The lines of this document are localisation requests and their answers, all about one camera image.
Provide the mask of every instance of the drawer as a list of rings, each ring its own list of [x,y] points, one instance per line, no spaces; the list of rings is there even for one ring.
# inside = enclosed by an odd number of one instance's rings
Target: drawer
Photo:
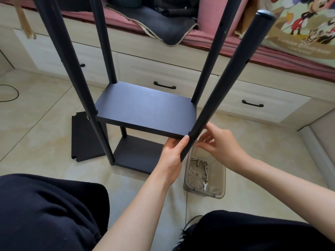
[[[308,96],[237,80],[218,109],[281,122],[309,99]]]
[[[14,31],[39,70],[68,76],[49,36],[38,34],[37,39],[33,40],[27,39],[21,30]],[[72,44],[79,63],[85,65],[82,71],[86,80],[107,85],[109,81],[101,49],[76,42]],[[112,54],[117,71],[116,53]]]
[[[200,72],[127,54],[117,54],[120,81],[191,98]],[[210,75],[198,106],[206,99],[218,79]]]

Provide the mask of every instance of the left hand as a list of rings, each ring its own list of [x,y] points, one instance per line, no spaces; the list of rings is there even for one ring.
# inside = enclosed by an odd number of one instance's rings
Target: left hand
[[[163,177],[168,187],[175,182],[182,169],[180,153],[187,145],[189,139],[188,135],[184,136],[181,140],[168,138],[163,146],[161,157],[156,168],[153,170],[153,174]]]

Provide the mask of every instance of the dark shelf board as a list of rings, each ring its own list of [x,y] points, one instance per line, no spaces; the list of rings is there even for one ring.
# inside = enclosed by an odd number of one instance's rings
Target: dark shelf board
[[[115,149],[117,166],[151,174],[161,156],[163,145],[128,135]]]
[[[197,118],[191,99],[138,85],[108,84],[95,104],[97,120],[182,139]]]
[[[101,123],[105,133],[107,127]],[[86,112],[72,116],[71,157],[81,162],[106,155],[94,129],[87,119]]]

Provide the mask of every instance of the wall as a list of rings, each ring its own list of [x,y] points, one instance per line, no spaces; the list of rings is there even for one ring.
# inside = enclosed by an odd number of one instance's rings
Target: wall
[[[2,54],[0,51],[0,76],[5,74],[8,71],[11,71],[13,67],[11,64],[7,61],[6,57]]]
[[[335,165],[335,109],[310,124],[310,128]]]

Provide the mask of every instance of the forearm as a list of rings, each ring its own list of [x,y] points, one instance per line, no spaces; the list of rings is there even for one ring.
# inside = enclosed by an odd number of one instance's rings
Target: forearm
[[[150,250],[168,187],[154,171],[94,251]]]
[[[240,174],[258,184],[335,242],[335,192],[248,158]]]

